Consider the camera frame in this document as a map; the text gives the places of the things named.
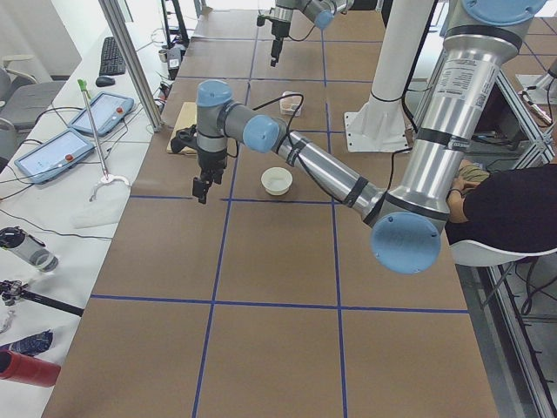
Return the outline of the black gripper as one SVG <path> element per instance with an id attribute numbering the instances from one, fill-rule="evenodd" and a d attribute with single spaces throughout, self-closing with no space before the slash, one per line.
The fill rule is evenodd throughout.
<path id="1" fill-rule="evenodd" d="M 201 169 L 200 176 L 192 182 L 192 195 L 201 204 L 206 203 L 208 184 L 222 184 L 223 174 L 227 167 L 227 150 L 208 152 L 198 150 L 198 164 Z"/>
<path id="2" fill-rule="evenodd" d="M 283 39 L 290 35 L 291 22 L 274 19 L 272 20 L 272 35 L 274 40 L 271 49 L 271 67 L 275 67 L 279 63 L 280 54 L 283 48 Z"/>

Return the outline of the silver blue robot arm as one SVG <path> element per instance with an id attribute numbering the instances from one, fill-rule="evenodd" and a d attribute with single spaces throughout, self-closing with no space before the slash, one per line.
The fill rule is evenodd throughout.
<path id="1" fill-rule="evenodd" d="M 379 189 L 279 118 L 256 113 L 232 97 L 229 85 L 210 79 L 198 86 L 199 177 L 193 193 L 205 202 L 222 179 L 227 142 L 235 139 L 256 152 L 274 152 L 303 170 L 327 194 L 358 212 L 372 228 L 378 262 L 397 273 L 419 273 L 440 253 L 449 217 L 446 196 L 470 144 L 501 66 L 514 58 L 541 1 L 459 1 L 443 47 L 440 75 L 403 179 L 391 191 Z"/>
<path id="2" fill-rule="evenodd" d="M 271 65 L 276 65 L 282 41 L 288 37 L 292 13 L 305 15 L 317 28 L 325 29 L 335 14 L 352 7 L 351 1 L 277 1 L 269 12 L 258 16 L 258 25 L 272 22 Z M 194 189 L 207 191 L 222 181 L 227 165 L 230 138 L 260 153 L 275 152 L 290 166 L 299 166 L 328 192 L 348 190 L 356 184 L 357 173 L 324 152 L 309 139 L 291 131 L 280 118 L 258 114 L 232 98 L 230 86 L 221 80 L 207 80 L 197 93 L 198 163 L 201 174 L 194 179 Z"/>

